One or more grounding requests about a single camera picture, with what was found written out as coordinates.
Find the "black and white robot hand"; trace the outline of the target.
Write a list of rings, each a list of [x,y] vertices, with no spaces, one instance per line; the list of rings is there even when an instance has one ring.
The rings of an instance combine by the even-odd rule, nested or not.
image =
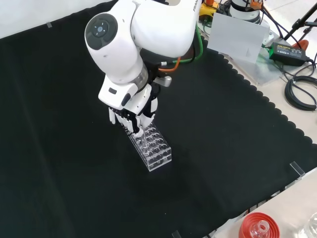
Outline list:
[[[158,108],[158,97],[150,84],[138,91],[135,83],[115,84],[106,76],[98,98],[108,105],[109,120],[120,124],[134,137],[144,134],[153,122]]]

